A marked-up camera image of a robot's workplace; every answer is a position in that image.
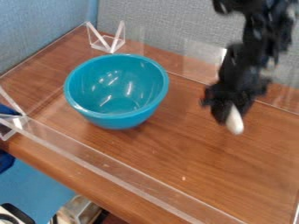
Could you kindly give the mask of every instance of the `wooden surface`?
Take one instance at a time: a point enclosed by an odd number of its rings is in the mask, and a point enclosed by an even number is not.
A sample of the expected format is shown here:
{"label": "wooden surface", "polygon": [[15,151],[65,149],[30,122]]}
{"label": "wooden surface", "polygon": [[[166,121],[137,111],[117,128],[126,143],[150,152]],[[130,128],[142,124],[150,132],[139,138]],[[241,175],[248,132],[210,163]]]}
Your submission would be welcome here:
{"label": "wooden surface", "polygon": [[[201,61],[150,46],[141,48],[135,42],[122,51],[143,51],[169,71],[190,79],[215,80],[215,66]],[[135,129],[103,130],[85,120],[62,95],[70,71],[98,55],[90,49],[86,29],[78,29],[2,79],[30,116],[245,222],[292,223],[299,189],[298,115],[257,103],[245,135],[233,136],[199,107],[205,86],[170,74],[170,93],[154,117]],[[296,111],[299,94],[289,87],[274,85],[264,101],[273,102],[288,91],[294,92],[288,107]],[[26,137],[17,135],[10,144],[14,155],[129,223],[185,223]]]}

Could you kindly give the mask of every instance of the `gray wall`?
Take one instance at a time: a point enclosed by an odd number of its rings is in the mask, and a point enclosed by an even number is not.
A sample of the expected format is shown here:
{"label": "gray wall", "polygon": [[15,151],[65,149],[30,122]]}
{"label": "gray wall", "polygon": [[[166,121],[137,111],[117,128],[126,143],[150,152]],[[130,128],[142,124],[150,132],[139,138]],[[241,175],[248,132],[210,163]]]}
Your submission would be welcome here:
{"label": "gray wall", "polygon": [[[226,47],[241,40],[245,19],[224,17],[211,6],[211,0],[101,0],[98,28],[115,32],[126,20],[127,36],[133,38],[137,27],[146,27],[146,43],[185,54],[186,39]],[[294,34],[294,47],[284,63],[299,67],[299,28]]]}
{"label": "gray wall", "polygon": [[86,20],[99,0],[0,0],[0,73]]}

